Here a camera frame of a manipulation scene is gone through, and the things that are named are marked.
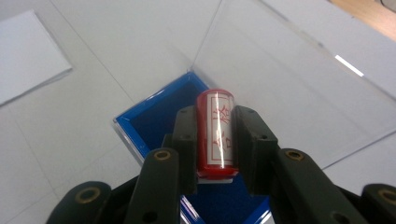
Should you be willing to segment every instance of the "cylindrical object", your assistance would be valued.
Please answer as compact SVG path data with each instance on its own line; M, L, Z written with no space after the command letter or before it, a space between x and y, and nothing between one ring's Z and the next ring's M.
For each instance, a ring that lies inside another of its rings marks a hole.
M200 178L230 179L237 174L233 164L233 95L214 89L197 98L198 171Z

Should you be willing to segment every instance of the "brown wooden surface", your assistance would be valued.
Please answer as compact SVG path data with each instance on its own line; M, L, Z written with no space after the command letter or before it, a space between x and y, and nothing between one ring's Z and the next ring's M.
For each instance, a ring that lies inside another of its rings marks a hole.
M396 13L373 0L331 0L352 16L396 41Z

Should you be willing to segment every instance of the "can label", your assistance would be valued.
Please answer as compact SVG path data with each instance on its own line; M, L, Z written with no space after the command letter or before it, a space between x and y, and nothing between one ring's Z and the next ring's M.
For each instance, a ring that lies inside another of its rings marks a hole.
M233 165L233 97L221 92L206 97L207 164Z

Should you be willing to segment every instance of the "sheet of paper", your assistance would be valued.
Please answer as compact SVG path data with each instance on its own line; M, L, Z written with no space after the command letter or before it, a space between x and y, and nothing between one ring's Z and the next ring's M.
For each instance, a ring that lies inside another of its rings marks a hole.
M0 21L0 105L59 79L71 68L33 10Z

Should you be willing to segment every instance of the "blue tray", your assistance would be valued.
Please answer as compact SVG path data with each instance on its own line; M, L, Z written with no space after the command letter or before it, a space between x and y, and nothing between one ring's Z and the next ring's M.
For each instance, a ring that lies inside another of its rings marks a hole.
M167 133L173 132L177 111L195 105L205 90L206 84L189 72L114 121L143 161L150 150L161 147ZM239 175L232 184L198 185L198 194L181 197L181 217L187 223L262 223L269 216L268 199L248 195Z

